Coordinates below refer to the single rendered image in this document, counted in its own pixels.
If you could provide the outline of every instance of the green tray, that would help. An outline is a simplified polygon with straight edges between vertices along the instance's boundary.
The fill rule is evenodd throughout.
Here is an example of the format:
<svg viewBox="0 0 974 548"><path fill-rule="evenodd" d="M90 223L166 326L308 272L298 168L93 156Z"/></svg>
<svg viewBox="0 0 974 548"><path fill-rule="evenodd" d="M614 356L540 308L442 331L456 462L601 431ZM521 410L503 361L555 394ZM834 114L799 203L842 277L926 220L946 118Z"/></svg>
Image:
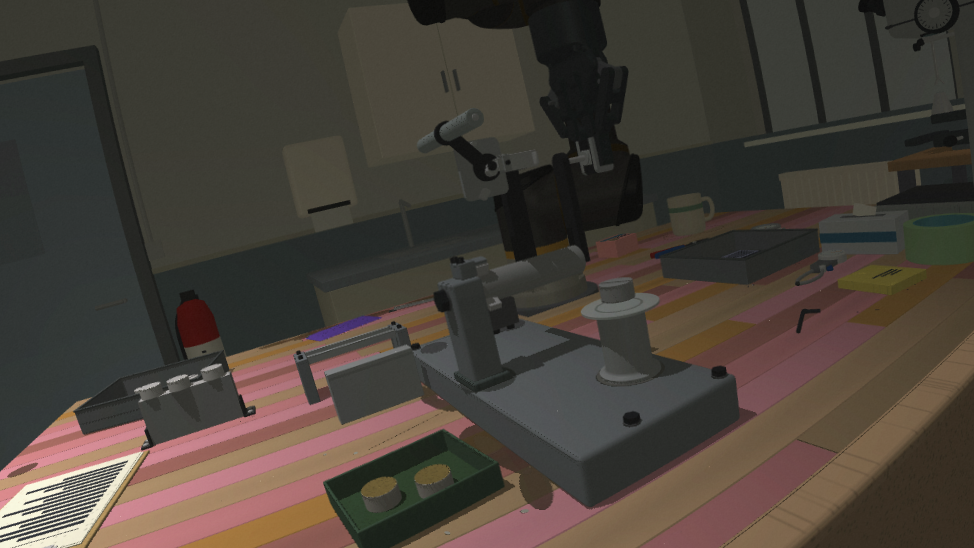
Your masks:
<svg viewBox="0 0 974 548"><path fill-rule="evenodd" d="M421 499L413 476L431 465L446 464L453 485ZM392 476L402 502L388 512L372 513L362 502L362 487ZM440 430L325 482L332 508L359 548L389 548L429 528L504 487L500 465L487 455Z"/></svg>

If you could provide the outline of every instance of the mug handle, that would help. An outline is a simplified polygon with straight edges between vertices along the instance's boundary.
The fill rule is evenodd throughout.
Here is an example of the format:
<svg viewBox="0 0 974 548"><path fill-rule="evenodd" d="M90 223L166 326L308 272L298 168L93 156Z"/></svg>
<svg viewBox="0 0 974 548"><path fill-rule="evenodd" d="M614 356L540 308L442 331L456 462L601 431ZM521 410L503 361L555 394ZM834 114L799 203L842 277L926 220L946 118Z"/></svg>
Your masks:
<svg viewBox="0 0 974 548"><path fill-rule="evenodd" d="M703 200L703 201L705 201L705 202L707 202L708 204L710 204L710 213L708 213L707 216L704 217L703 220L704 221L709 221L709 220L713 219L714 218L714 213L716 213L716 211L717 211L717 210L714 209L714 201L711 200L709 196L704 196L703 198L700 198L700 199Z"/></svg>

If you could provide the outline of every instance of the yellow sticky note pad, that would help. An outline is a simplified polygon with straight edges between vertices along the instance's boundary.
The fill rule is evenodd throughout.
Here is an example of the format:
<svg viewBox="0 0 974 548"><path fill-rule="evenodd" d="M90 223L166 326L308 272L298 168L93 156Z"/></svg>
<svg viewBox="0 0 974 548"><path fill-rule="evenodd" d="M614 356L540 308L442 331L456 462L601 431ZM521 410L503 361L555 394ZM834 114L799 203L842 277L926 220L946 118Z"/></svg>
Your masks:
<svg viewBox="0 0 974 548"><path fill-rule="evenodd" d="M927 278L922 268L873 265L839 279L839 289L893 295Z"/></svg>

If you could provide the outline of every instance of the purple cloth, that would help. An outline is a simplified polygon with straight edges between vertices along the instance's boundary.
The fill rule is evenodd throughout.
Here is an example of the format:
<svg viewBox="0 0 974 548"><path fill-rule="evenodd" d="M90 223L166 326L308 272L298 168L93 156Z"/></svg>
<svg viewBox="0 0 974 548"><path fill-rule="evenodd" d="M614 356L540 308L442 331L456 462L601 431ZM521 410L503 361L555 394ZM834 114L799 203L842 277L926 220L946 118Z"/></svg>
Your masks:
<svg viewBox="0 0 974 548"><path fill-rule="evenodd" d="M321 342L330 339L332 337L337 337L338 335L351 331L356 327L362 327L363 325L367 325L376 320L381 320L381 319L382 318L377 318L375 316L360 316L358 318L355 318L354 320L348 320L347 322L342 322L338 325L333 325L328 329L319 331L314 335L308 337L308 339L312 341Z"/></svg>

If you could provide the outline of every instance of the mug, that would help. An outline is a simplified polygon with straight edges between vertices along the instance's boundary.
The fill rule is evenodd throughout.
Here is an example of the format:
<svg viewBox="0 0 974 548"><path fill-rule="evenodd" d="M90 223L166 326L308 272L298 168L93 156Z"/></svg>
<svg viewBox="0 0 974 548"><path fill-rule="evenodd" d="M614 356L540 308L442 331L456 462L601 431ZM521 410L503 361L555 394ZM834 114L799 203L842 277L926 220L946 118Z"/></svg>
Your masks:
<svg viewBox="0 0 974 548"><path fill-rule="evenodd" d="M703 213L704 202L710 204L707 215ZM714 201L707 196L701 197L699 192L667 198L666 206L670 212L670 226L677 236L699 234L706 228L706 222L714 218Z"/></svg>

